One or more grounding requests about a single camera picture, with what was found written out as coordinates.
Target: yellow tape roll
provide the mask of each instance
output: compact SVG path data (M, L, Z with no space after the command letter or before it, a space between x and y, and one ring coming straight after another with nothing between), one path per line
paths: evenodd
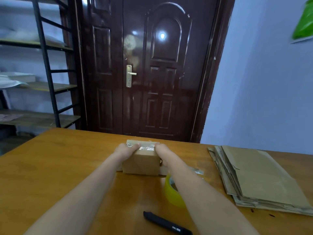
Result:
M171 175L167 174L166 178L165 178L165 197L167 198L167 200L180 208L186 208L185 202L183 201L182 197L180 196L180 194L178 193L177 190L175 190L171 184L170 184L170 178Z

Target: wooden table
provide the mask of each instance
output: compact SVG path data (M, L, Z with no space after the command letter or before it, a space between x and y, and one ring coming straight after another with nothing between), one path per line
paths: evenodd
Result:
M0 234L22 234L127 139L123 135L52 129L0 157ZM208 145L163 142L225 194ZM269 152L294 177L313 204L313 156ZM199 234L186 209L164 196L165 178L116 173L89 234L173 234L143 218L151 211ZM260 234L313 234L313 217L239 207Z

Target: black marker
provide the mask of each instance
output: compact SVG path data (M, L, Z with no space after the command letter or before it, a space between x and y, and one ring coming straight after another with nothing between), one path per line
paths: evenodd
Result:
M143 212L143 217L145 217L145 219L153 222L153 223L156 223L157 225L160 225L172 232L175 232L175 233L178 233L178 234L182 234L182 235L193 235L193 233L188 230L188 229L185 229L181 226L178 226L177 224L174 224L164 218L161 218L157 215L155 215L154 213L151 213L151 212L146 212L144 211Z

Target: green object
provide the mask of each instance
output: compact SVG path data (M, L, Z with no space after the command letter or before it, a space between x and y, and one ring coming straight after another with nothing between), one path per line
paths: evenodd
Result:
M306 2L303 14L292 34L292 38L300 39L309 36L313 36L313 0Z

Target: double door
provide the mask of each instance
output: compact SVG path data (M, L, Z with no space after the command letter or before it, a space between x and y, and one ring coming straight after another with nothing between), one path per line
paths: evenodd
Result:
M82 0L91 131L190 139L217 0Z

